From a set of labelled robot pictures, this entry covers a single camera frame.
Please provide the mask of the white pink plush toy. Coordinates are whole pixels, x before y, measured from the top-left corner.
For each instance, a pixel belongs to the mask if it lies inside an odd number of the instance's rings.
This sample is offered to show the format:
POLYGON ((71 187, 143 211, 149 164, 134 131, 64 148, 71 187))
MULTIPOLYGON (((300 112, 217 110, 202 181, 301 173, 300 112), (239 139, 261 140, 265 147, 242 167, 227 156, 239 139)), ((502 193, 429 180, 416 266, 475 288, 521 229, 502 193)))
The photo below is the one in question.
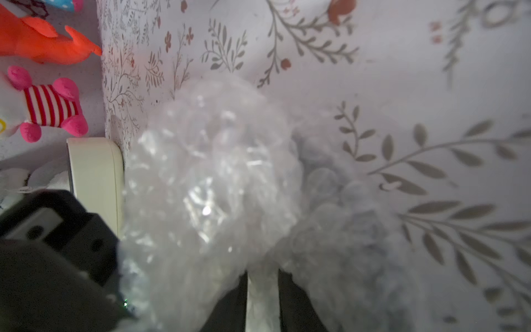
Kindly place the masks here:
POLYGON ((41 0, 41 2, 69 12, 80 12, 84 7, 83 0, 41 0))

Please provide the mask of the cream rectangular bin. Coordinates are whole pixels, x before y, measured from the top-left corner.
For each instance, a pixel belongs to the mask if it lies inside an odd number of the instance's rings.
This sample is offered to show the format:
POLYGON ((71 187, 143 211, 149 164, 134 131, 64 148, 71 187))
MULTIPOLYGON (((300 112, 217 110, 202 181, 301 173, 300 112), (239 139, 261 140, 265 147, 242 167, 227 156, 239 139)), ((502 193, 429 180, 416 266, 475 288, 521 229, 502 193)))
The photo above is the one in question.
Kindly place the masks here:
POLYGON ((89 212, 98 214, 120 236, 123 224, 124 162, 108 138, 69 138, 71 191, 89 212))

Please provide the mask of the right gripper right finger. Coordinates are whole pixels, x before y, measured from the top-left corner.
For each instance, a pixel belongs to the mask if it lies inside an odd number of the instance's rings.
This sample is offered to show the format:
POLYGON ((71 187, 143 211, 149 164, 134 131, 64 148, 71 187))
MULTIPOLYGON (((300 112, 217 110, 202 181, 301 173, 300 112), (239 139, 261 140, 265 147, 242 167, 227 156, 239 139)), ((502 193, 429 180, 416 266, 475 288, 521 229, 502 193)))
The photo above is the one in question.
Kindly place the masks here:
POLYGON ((327 332, 306 292, 289 273, 279 271, 279 309, 282 332, 327 332))

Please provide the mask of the grey husky plush toy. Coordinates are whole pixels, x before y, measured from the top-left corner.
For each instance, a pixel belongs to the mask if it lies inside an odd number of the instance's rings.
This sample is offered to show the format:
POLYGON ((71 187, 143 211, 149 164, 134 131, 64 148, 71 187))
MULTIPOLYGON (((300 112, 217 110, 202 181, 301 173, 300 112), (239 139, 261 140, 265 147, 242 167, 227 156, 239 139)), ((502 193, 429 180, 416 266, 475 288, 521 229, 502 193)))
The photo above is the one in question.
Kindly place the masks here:
POLYGON ((52 160, 32 172, 23 168, 1 170, 1 213, 27 194, 45 189, 71 190, 66 159, 52 160))

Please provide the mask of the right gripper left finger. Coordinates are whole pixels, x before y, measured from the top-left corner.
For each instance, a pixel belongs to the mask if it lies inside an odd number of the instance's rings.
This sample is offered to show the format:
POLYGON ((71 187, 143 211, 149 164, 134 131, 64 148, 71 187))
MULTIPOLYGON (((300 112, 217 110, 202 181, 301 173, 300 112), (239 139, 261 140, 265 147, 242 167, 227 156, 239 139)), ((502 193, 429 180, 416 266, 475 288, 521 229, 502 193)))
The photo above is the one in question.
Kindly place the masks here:
POLYGON ((218 301, 200 332, 244 332, 248 298, 248 274, 244 273, 237 287, 218 301))

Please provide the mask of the floral table mat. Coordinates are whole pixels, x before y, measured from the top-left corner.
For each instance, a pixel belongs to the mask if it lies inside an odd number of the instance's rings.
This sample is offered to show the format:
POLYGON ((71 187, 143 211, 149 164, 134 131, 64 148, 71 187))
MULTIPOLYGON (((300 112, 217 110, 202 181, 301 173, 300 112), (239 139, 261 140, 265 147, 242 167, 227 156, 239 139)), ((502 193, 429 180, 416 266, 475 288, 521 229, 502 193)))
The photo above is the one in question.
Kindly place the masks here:
POLYGON ((98 1, 106 135, 209 72, 309 106, 398 214, 439 331, 530 330, 529 1, 98 1))

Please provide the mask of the red orange plush toy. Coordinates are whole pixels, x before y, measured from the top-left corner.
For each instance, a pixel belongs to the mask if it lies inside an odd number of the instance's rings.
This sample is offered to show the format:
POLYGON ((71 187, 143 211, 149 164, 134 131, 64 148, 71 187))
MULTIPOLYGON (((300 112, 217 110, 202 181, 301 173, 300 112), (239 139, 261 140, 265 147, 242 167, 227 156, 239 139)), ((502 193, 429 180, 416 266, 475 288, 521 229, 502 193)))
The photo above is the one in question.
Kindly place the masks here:
POLYGON ((18 17, 1 6, 1 56, 18 56, 39 64, 77 64, 102 49, 76 29, 65 26, 68 36, 59 34, 38 17, 18 17))

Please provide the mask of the white plush doll yellow glasses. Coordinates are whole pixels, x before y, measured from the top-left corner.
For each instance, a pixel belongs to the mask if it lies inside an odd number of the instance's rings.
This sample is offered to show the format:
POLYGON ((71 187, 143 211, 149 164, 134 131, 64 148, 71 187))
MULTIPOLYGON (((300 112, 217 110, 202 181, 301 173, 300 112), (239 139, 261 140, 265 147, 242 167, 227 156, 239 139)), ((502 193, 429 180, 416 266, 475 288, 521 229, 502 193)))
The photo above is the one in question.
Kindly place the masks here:
POLYGON ((42 127, 60 128, 75 137, 88 133, 77 84, 61 77, 52 84, 34 85, 26 69, 10 66, 1 74, 1 138, 20 133, 34 143, 42 127))

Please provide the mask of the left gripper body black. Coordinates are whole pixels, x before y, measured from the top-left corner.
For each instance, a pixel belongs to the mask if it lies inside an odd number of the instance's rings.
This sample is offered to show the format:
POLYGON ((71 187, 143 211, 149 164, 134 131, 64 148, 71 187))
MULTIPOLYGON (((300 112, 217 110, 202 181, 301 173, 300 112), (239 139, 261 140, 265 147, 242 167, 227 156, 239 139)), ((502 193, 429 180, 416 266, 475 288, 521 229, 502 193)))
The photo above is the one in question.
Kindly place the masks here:
POLYGON ((1 216, 1 330, 112 331, 119 240, 66 190, 39 190, 1 216))

